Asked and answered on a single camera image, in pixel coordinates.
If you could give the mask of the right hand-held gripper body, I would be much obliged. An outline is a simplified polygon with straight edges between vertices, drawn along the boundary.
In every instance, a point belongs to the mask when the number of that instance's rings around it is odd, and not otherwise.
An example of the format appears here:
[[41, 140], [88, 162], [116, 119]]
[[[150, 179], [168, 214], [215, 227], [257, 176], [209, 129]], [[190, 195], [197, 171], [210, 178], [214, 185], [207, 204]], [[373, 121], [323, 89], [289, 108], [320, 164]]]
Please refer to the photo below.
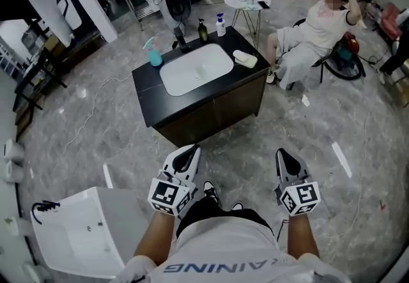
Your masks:
[[295, 217], [311, 212], [321, 202], [318, 182], [304, 176], [292, 183], [280, 183], [275, 189], [277, 204], [283, 205], [288, 215]]

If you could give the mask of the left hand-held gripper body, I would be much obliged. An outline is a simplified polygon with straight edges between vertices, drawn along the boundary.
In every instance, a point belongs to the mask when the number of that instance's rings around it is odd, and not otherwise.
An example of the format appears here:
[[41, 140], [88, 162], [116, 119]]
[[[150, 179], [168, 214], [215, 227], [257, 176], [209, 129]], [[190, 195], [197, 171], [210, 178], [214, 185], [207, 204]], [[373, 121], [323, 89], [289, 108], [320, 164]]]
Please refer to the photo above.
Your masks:
[[191, 165], [185, 172], [178, 172], [170, 165], [159, 170], [152, 179], [148, 202], [154, 210], [178, 217], [197, 192], [194, 178], [197, 166]]

